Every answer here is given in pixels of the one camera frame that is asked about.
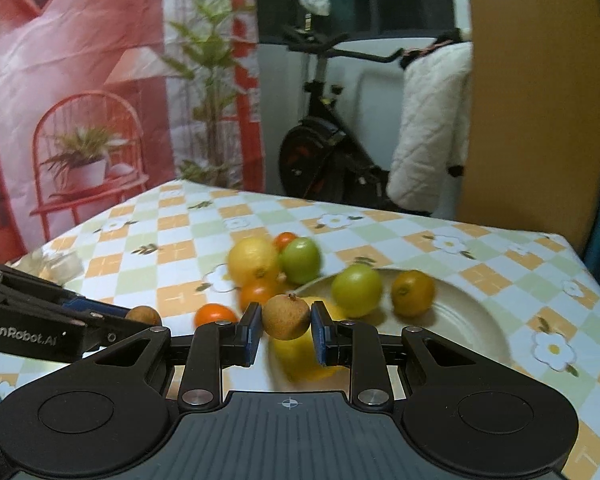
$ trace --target metal screw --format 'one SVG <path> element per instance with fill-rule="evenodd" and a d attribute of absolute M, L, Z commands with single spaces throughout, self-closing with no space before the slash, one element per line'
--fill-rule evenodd
<path fill-rule="evenodd" d="M 381 406 L 389 400 L 389 394 L 384 390 L 371 388 L 360 392 L 358 400 L 367 406 Z"/>
<path fill-rule="evenodd" d="M 189 390 L 182 394 L 182 401 L 191 406 L 204 406 L 214 400 L 214 394 L 209 390 Z"/>

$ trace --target circular pad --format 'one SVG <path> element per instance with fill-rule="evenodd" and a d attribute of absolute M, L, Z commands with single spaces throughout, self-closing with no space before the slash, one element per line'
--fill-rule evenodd
<path fill-rule="evenodd" d="M 87 433 L 104 426 L 113 402 L 93 392 L 68 392 L 51 397 L 38 412 L 40 422 L 58 433 Z"/>
<path fill-rule="evenodd" d="M 480 392 L 465 397 L 458 405 L 465 424 L 491 434 L 509 434 L 522 430 L 534 412 L 524 400 L 504 392 Z"/>

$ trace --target door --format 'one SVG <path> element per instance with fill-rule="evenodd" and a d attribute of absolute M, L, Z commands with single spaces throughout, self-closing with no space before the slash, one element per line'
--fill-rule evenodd
<path fill-rule="evenodd" d="M 600 0 L 470 0 L 474 104 L 458 219 L 582 251 L 600 198 Z"/>

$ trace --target potted plant print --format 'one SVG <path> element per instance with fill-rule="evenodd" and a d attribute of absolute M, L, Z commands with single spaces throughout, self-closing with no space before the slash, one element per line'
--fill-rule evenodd
<path fill-rule="evenodd" d="M 58 154 L 40 165 L 64 176 L 63 190 L 90 189 L 104 183 L 110 155 L 127 143 L 104 126 L 78 126 L 56 137 Z"/>

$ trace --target white flower pattern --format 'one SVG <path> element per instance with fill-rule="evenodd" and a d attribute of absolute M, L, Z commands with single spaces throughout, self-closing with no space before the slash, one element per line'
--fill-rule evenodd
<path fill-rule="evenodd" d="M 326 214 L 320 217 L 318 225 L 328 227 L 329 229 L 340 229 L 349 227 L 351 225 L 351 220 L 345 215 Z"/>
<path fill-rule="evenodd" d="M 181 189 L 170 189 L 168 191 L 163 191 L 160 193 L 160 198 L 178 198 L 180 196 L 184 196 L 184 193 Z"/>
<path fill-rule="evenodd" d="M 576 361 L 576 352 L 562 334 L 536 332 L 534 334 L 534 357 L 548 364 L 556 372 L 563 372 Z"/>
<path fill-rule="evenodd" d="M 435 248 L 449 254 L 460 254 L 466 251 L 466 245 L 453 236 L 436 235 L 433 238 L 432 244 Z"/>
<path fill-rule="evenodd" d="M 205 274 L 205 283 L 211 285 L 216 292 L 231 292 L 236 289 L 226 264 L 218 265 L 212 272 Z"/>
<path fill-rule="evenodd" d="M 120 216 L 118 218 L 112 218 L 107 220 L 97 232 L 111 233 L 118 229 L 122 229 L 125 225 L 128 225 L 129 222 L 131 222 L 130 217 Z"/>
<path fill-rule="evenodd" d="M 572 298 L 584 298 L 584 292 L 576 282 L 562 282 L 562 290 Z"/>
<path fill-rule="evenodd" d="M 224 221 L 224 226 L 229 230 L 243 229 L 249 227 L 249 221 L 246 218 L 229 218 Z"/>
<path fill-rule="evenodd" d="M 15 386 L 11 386 L 7 381 L 2 381 L 0 383 L 0 396 L 4 399 L 15 389 Z"/>

